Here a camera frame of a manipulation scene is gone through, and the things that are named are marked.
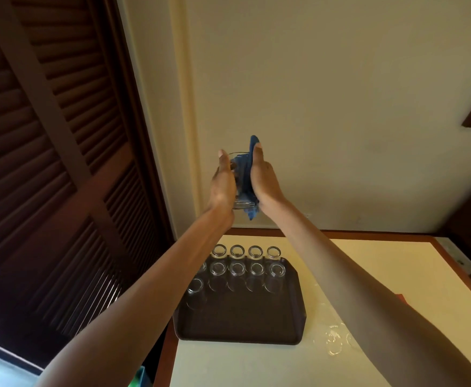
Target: wooden table edge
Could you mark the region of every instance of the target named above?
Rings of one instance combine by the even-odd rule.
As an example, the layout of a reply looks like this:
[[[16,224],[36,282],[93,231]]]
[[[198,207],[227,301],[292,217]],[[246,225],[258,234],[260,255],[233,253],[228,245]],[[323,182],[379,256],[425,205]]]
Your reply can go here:
[[[447,262],[457,276],[471,291],[471,278],[461,269],[458,263],[446,252],[442,245],[431,235],[398,234],[384,232],[346,232],[346,231],[322,231],[329,239],[350,240],[382,240],[382,241],[415,241],[431,243],[441,257]],[[226,235],[239,236],[274,236],[284,237],[281,230],[273,228],[231,228]],[[154,387],[168,387],[171,383],[174,358],[178,349],[178,337],[174,332],[174,324],[171,320],[167,325],[164,345],[160,355],[159,366],[156,370]]]

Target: door panel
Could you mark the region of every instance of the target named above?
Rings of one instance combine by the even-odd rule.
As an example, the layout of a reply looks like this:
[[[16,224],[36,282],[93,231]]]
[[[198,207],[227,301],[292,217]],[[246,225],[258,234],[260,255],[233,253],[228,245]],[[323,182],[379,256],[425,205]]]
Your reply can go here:
[[[172,242],[112,3],[0,0],[0,345],[40,366]]]

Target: blue cloth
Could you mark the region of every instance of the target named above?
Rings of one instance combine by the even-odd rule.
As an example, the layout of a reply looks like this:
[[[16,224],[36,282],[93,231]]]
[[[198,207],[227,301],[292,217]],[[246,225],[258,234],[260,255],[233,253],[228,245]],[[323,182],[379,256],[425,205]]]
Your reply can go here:
[[[251,165],[253,163],[253,147],[258,143],[257,136],[251,136],[250,138],[250,151],[241,155],[237,155],[232,159],[232,162],[236,164],[235,175],[237,179],[237,189],[238,189],[238,200],[239,201],[250,201],[255,203],[254,207],[244,209],[248,214],[248,218],[253,220],[253,218],[258,213],[258,198],[253,192],[253,187],[251,185]]]

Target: table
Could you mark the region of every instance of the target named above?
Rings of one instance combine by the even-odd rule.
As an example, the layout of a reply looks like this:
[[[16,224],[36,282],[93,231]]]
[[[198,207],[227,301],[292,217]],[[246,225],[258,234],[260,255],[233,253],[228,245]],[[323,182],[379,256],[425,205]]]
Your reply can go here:
[[[281,234],[273,230],[239,233]],[[430,236],[327,233],[338,247],[438,327],[471,361],[471,280]],[[300,279],[307,322],[296,346],[179,341],[168,329],[155,386],[387,386],[352,341],[288,240],[225,235],[220,243],[246,250],[278,246]],[[328,339],[341,337],[336,344]]]

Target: brown plastic tray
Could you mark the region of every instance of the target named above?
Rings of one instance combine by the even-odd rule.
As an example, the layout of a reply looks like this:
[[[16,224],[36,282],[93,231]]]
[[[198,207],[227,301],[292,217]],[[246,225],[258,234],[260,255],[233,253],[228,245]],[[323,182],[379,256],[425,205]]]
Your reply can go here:
[[[280,259],[285,266],[282,282],[265,272],[266,285],[260,286],[258,282],[246,285],[246,279],[250,277],[248,272],[245,280],[237,281],[227,271],[225,288],[219,285],[219,280],[209,285],[213,276],[208,269],[213,261],[209,257],[206,272],[196,276],[204,281],[203,290],[194,295],[186,292],[174,312],[178,338],[282,345],[296,345],[301,341],[307,315],[298,273],[286,259]]]

